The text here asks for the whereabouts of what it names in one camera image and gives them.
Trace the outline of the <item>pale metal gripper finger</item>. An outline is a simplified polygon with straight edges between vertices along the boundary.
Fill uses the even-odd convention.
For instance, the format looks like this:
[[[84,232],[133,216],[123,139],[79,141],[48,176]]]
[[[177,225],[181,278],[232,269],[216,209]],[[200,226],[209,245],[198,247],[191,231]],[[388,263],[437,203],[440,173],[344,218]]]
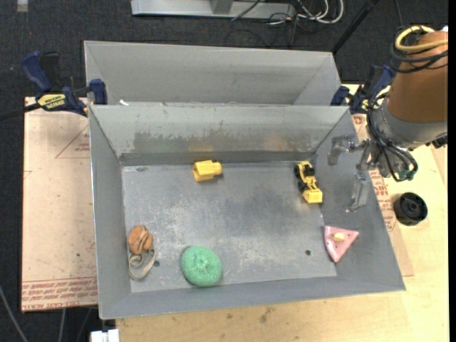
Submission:
[[[347,152],[355,152],[359,149],[359,145],[355,143],[352,136],[337,136],[331,139],[331,149],[327,155],[328,165],[336,165],[340,154]]]
[[[346,205],[347,212],[355,212],[366,206],[371,180],[366,171],[357,172],[353,178],[351,197]]]

